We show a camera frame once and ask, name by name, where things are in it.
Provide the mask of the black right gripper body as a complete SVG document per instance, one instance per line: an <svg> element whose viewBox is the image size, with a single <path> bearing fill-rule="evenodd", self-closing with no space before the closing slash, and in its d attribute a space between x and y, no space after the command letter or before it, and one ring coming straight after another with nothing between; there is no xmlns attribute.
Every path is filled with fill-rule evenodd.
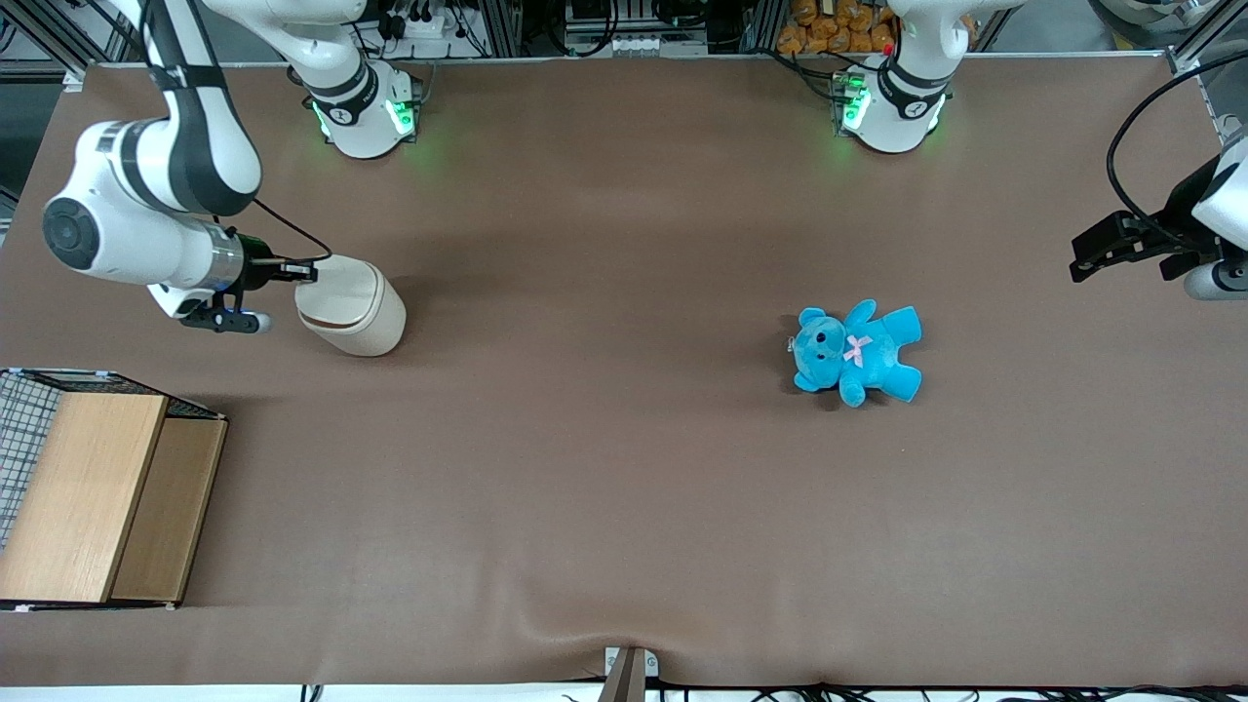
<svg viewBox="0 0 1248 702"><path fill-rule="evenodd" d="M282 265L280 259L275 259L270 246L258 237L238 237L238 241L245 254L245 266L233 284L233 292L255 292L275 280L282 272Z"/></svg>

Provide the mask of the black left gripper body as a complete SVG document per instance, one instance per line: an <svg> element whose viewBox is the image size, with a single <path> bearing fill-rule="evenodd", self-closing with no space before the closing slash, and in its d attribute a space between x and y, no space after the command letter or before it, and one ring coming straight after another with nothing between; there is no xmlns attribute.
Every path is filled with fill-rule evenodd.
<svg viewBox="0 0 1248 702"><path fill-rule="evenodd" d="M1159 225L1149 225L1144 219L1131 219L1133 259L1152 259L1186 254L1186 240L1176 237Z"/></svg>

